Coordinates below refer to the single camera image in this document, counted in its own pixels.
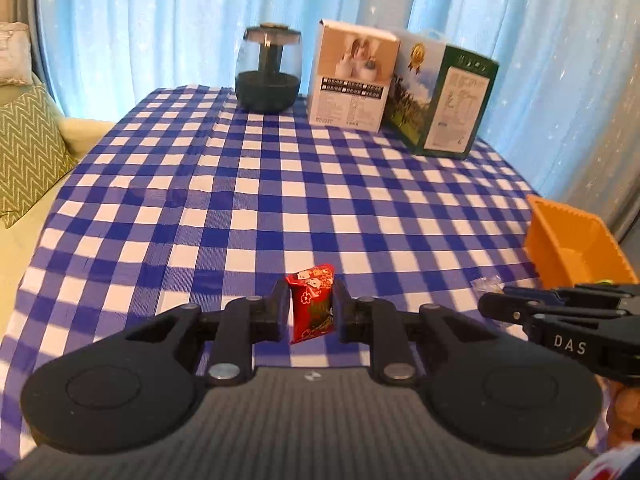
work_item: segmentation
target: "cardboard box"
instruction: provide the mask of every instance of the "cardboard box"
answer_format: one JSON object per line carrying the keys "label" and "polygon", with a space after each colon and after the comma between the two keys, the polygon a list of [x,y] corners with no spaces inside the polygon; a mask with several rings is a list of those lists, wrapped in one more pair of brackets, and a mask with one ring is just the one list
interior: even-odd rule
{"label": "cardboard box", "polygon": [[378,131],[399,45],[386,30],[321,20],[307,99],[309,122]]}
{"label": "cardboard box", "polygon": [[385,124],[413,153],[466,158],[498,64],[440,39],[395,31],[401,45]]}

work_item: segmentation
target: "product label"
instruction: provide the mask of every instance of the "product label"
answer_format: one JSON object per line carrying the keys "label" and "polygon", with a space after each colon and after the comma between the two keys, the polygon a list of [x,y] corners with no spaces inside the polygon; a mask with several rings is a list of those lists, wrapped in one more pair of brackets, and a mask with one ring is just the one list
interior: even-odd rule
{"label": "product label", "polygon": [[312,122],[370,131],[380,127],[386,87],[327,77],[320,78],[317,85]]}
{"label": "product label", "polygon": [[329,92],[339,92],[341,94],[360,95],[363,97],[371,97],[373,99],[382,99],[382,92],[385,88],[383,86],[358,83],[357,81],[346,81],[345,79],[323,77],[320,89],[327,90]]}
{"label": "product label", "polygon": [[463,153],[471,138],[489,78],[450,67],[424,147]]}

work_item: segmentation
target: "orange plastic basket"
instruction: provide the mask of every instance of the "orange plastic basket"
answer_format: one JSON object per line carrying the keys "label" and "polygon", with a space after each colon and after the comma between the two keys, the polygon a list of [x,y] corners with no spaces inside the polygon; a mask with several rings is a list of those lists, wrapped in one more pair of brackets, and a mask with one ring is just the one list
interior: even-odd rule
{"label": "orange plastic basket", "polygon": [[529,195],[525,250],[545,288],[576,283],[637,283],[631,265],[599,216]]}

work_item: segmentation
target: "green product box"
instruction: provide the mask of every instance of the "green product box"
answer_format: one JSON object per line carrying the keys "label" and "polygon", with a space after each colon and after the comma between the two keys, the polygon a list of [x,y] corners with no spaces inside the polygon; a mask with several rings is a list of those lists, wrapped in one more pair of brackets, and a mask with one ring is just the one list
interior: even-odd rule
{"label": "green product box", "polygon": [[475,52],[406,30],[385,106],[385,124],[412,153],[466,158],[498,73]]}

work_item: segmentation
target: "table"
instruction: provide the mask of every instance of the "table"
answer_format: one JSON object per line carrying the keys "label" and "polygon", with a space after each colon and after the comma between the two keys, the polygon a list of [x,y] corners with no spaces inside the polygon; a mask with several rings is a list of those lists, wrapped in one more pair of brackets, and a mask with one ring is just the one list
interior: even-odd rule
{"label": "table", "polygon": [[[535,284],[530,191],[480,140],[466,161],[424,158],[389,132],[310,126],[303,100],[262,116],[230,89],[152,92],[61,188],[25,273],[0,347],[0,468],[34,445],[18,406],[34,369],[181,303],[217,310],[331,263],[354,297],[479,318],[471,280]],[[259,365],[367,359],[335,335],[255,348]]]}

